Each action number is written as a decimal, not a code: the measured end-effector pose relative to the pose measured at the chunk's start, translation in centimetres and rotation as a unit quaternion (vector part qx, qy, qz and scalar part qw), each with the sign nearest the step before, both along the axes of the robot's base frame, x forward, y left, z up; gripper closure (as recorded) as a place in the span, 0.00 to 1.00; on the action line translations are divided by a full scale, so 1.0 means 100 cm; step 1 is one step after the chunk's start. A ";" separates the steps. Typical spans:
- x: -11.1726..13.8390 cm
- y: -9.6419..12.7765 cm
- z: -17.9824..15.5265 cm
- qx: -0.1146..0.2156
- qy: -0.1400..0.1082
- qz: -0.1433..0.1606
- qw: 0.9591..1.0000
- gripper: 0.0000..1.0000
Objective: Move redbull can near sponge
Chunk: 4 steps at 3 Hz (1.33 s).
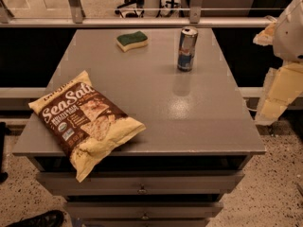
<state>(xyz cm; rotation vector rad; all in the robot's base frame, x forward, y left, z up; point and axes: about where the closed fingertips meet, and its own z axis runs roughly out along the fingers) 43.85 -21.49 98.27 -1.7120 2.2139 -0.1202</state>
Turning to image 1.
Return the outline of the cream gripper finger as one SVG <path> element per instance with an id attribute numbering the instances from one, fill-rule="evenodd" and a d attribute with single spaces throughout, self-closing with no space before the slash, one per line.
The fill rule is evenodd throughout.
<path id="1" fill-rule="evenodd" d="M 267 16 L 267 19 L 270 20 L 270 24 L 255 36 L 253 39 L 254 44 L 262 46 L 273 44 L 277 19 L 273 16 Z"/>
<path id="2" fill-rule="evenodd" d="M 278 69 L 270 68 L 258 101 L 255 123 L 272 125 L 302 93 L 302 62 L 287 61 Z"/>

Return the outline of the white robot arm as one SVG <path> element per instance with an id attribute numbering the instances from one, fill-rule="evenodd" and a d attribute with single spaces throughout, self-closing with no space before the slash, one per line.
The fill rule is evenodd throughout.
<path id="1" fill-rule="evenodd" d="M 303 0 L 293 0 L 253 43 L 271 44 L 283 60 L 278 69 L 269 69 L 258 101 L 255 123 L 269 126 L 303 93 Z"/>

